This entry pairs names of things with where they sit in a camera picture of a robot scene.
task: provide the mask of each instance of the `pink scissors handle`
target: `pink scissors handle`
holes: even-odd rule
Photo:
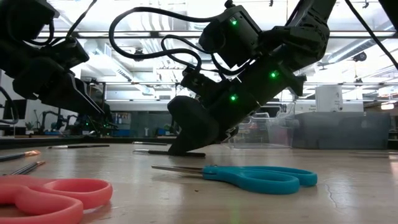
[[[0,223],[36,224],[30,220],[34,218],[39,220],[37,223],[75,224],[81,219],[83,209],[106,204],[112,193],[112,185],[99,179],[43,179],[27,175],[0,177],[0,204],[15,204],[21,211],[36,215],[0,218]],[[70,218],[72,216],[78,217],[78,221]]]

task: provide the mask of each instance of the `metal blade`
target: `metal blade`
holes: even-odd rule
[[[197,167],[176,167],[176,166],[152,166],[153,169],[183,172],[188,174],[202,174],[203,169]]]

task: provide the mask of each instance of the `desk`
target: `desk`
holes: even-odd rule
[[[40,157],[2,162],[0,172],[36,160],[46,165],[31,175],[91,177],[110,181],[111,203],[86,211],[82,223],[396,223],[398,157],[350,154],[349,151],[290,149],[199,150],[206,159],[133,154],[133,149],[165,146],[115,144],[92,149],[46,149]],[[0,155],[24,150],[3,150]],[[196,176],[151,169],[151,165],[290,166],[318,173],[316,187],[292,195],[262,195]],[[0,208],[0,215],[17,215]]]

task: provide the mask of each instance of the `laboratory room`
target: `laboratory room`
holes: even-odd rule
[[[388,0],[0,0],[0,224],[393,224]]]

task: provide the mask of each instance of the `tabletop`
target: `tabletop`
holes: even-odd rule
[[[38,157],[0,163],[8,174],[34,161],[30,175],[104,179],[114,187],[107,205],[85,211],[82,223],[395,223],[398,220],[398,156],[352,151],[231,149],[208,146],[206,158],[134,153],[167,146],[113,144],[91,149],[45,149]],[[2,150],[0,155],[30,149]],[[247,192],[199,176],[151,169],[151,165],[286,166],[314,171],[318,185],[292,195]],[[0,217],[22,216],[0,207]]]

